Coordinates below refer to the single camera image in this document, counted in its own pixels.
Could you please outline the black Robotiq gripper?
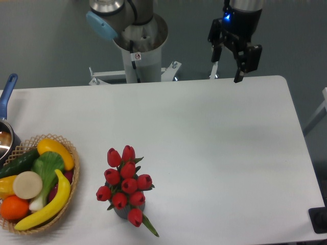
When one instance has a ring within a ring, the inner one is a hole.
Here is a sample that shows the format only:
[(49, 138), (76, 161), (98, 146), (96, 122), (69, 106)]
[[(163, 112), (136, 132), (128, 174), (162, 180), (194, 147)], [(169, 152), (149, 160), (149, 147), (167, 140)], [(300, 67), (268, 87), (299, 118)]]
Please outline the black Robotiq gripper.
[(220, 60), (223, 43), (220, 35), (223, 29), (223, 34), (228, 36), (228, 42), (233, 42), (236, 46), (237, 51), (233, 54), (238, 69), (234, 82), (238, 83), (243, 81), (247, 73), (257, 70), (259, 65), (262, 46), (260, 44), (247, 46), (247, 43), (251, 43), (252, 35), (258, 26), (261, 10), (246, 11), (233, 7), (226, 7), (223, 10), (223, 18), (213, 20), (207, 38), (213, 48), (211, 62), (215, 63)]

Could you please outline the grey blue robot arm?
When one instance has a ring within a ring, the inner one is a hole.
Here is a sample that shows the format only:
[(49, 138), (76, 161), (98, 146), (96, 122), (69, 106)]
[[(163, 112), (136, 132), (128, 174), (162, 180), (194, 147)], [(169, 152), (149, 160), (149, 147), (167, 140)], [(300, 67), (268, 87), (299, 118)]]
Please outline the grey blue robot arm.
[[(168, 38), (165, 20), (154, 13), (153, 1), (90, 1), (87, 23), (103, 39), (121, 50), (127, 83), (166, 82), (176, 79), (181, 64), (161, 66), (161, 49)], [(223, 16), (214, 19), (208, 34), (214, 64), (210, 79), (217, 78), (222, 49), (230, 50), (237, 63), (234, 82), (257, 70), (261, 45), (251, 42), (263, 1), (224, 1)]]

